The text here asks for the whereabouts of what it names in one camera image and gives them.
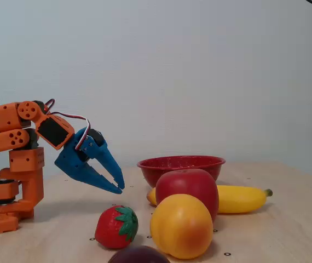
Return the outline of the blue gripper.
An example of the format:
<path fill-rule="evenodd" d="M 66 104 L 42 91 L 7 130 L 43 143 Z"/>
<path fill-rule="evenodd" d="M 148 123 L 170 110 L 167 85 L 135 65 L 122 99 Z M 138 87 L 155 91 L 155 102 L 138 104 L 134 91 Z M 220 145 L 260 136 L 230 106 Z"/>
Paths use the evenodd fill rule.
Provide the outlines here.
<path fill-rule="evenodd" d="M 87 135 L 83 135 L 84 132 L 83 128 L 73 134 L 58 155 L 55 165 L 74 180 L 107 192 L 122 194 L 122 190 L 125 188 L 123 173 L 110 153 L 102 134 L 95 129 L 90 129 Z M 88 165 L 88 161 L 91 159 L 97 160 L 117 185 L 109 182 Z"/>

